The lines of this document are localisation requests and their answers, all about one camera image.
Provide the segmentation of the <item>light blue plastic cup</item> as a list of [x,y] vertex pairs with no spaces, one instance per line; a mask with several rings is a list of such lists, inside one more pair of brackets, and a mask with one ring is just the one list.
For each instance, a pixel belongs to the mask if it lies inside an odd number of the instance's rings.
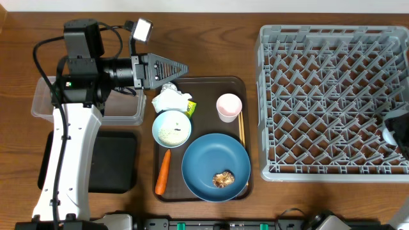
[[397,142],[396,142],[395,138],[393,138],[394,131],[390,131],[387,128],[386,120],[390,119],[390,118],[396,118],[396,117],[402,116],[404,114],[408,114],[408,111],[404,110],[404,109],[398,109],[398,110],[390,111],[390,112],[386,113],[386,115],[384,115],[381,130],[382,130],[382,137],[386,141],[387,144],[397,146]]

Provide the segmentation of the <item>white paper napkin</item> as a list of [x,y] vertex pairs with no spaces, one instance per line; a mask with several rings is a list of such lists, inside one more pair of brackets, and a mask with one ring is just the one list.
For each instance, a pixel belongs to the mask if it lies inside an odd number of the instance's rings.
[[162,85],[160,93],[152,100],[156,113],[161,111],[187,112],[191,94],[182,93],[175,84],[169,82]]

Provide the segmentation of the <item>pink plastic cup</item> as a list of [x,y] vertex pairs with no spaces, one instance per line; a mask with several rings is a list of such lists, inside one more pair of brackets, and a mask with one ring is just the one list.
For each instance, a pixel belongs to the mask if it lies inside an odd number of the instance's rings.
[[216,102],[216,108],[221,121],[233,122],[242,111],[242,101],[232,93],[221,95]]

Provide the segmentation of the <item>orange carrot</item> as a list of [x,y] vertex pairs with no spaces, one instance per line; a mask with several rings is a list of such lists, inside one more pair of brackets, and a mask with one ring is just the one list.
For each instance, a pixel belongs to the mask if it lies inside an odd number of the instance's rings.
[[157,183],[156,183],[156,186],[155,186],[155,193],[157,195],[161,196],[166,191],[167,179],[168,179],[168,175],[169,175],[170,161],[171,161],[171,150],[168,149],[165,152],[165,155],[163,157],[162,165],[160,167],[158,178],[157,178]]

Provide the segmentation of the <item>green yellow foil wrapper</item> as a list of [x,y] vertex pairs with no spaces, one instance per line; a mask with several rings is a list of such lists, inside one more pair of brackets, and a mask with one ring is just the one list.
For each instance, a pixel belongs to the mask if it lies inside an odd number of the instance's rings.
[[195,103],[195,102],[192,102],[192,101],[188,101],[188,104],[187,104],[187,110],[186,110],[186,112],[185,112],[185,115],[190,119],[191,117],[192,117],[192,115],[193,115],[193,113],[194,113],[194,111],[195,111],[195,109],[196,109],[196,105],[197,105],[197,103]]

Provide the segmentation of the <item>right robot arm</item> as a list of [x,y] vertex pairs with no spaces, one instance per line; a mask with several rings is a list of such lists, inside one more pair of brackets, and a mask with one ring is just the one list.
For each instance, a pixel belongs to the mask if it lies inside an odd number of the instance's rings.
[[[396,110],[384,117],[384,139],[389,144],[398,146],[401,154],[408,160],[408,111]],[[389,221],[395,229],[408,229],[408,199]]]

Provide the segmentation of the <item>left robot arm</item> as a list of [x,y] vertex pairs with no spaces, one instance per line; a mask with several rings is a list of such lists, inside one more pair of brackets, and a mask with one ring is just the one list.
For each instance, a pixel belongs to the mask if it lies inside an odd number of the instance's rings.
[[105,57],[101,37],[109,26],[94,19],[65,23],[62,40],[67,54],[48,82],[54,106],[54,131],[42,193],[29,222],[17,229],[132,229],[129,214],[90,219],[89,175],[93,147],[102,124],[105,103],[114,89],[155,89],[188,72],[187,65],[136,51],[149,40],[153,24],[127,21],[129,57]]

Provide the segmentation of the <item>grey dishwasher rack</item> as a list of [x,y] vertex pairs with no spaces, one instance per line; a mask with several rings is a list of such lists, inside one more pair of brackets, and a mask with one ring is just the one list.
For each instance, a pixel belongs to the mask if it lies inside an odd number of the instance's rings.
[[255,44],[258,148],[266,181],[407,183],[382,137],[408,110],[408,30],[265,25]]

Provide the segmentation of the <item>clear plastic bin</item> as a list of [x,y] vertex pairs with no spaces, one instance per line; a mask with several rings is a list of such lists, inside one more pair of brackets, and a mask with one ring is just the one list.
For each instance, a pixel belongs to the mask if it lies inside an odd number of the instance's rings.
[[[106,103],[102,118],[102,126],[138,126],[143,122],[146,95],[143,90],[125,90],[130,95],[111,91]],[[51,123],[54,106],[51,104],[50,91],[45,81],[38,79],[31,106],[31,114]]]

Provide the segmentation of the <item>light blue rice bowl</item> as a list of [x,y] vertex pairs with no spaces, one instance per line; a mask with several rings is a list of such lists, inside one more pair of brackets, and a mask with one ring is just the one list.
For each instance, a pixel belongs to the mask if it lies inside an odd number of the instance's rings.
[[157,144],[165,148],[177,148],[190,137],[192,125],[189,118],[180,111],[160,113],[152,125],[152,135]]

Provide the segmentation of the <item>dark brown serving tray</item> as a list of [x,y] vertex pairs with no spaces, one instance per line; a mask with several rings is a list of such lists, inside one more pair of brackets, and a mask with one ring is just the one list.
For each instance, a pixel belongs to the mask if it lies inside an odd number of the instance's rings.
[[[189,139],[177,148],[171,149],[171,161],[167,179],[166,191],[158,195],[157,199],[163,202],[204,201],[196,197],[186,186],[181,173],[183,155],[188,146],[197,138],[206,134],[226,134],[245,148],[251,162],[251,138],[248,119],[247,95],[244,82],[238,77],[187,77],[174,81],[176,87],[183,93],[192,95],[193,102],[197,103],[196,109],[190,119],[192,132]],[[220,120],[216,102],[226,93],[232,93],[242,101],[242,111],[231,123]],[[252,174],[246,188],[234,199],[246,198],[253,187]]]

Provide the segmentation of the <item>dark blue plate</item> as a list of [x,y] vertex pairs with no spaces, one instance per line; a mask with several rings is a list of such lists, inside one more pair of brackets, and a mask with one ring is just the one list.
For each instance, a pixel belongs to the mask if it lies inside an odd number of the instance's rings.
[[[214,185],[213,177],[226,171],[234,176],[234,182],[224,188]],[[188,146],[181,173],[196,197],[219,203],[234,199],[246,188],[251,162],[245,148],[235,138],[226,134],[206,134]]]

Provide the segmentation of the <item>brown food scrap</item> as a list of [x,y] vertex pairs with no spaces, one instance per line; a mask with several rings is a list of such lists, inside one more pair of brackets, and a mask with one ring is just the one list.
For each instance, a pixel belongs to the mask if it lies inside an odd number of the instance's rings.
[[220,174],[216,174],[212,180],[213,184],[217,188],[224,188],[235,182],[234,175],[229,171],[224,171]]

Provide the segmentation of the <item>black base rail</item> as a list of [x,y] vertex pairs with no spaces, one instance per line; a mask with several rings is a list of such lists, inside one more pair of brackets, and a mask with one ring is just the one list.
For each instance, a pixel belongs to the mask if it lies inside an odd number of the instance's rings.
[[[376,220],[346,220],[339,217],[352,230],[382,230],[392,229],[388,224]],[[205,219],[171,219],[147,218],[136,220],[125,213],[106,214],[104,217],[92,220],[86,229],[138,229],[138,230],[297,230],[311,220],[312,217],[302,215],[290,217],[286,212],[273,220],[205,220]]]

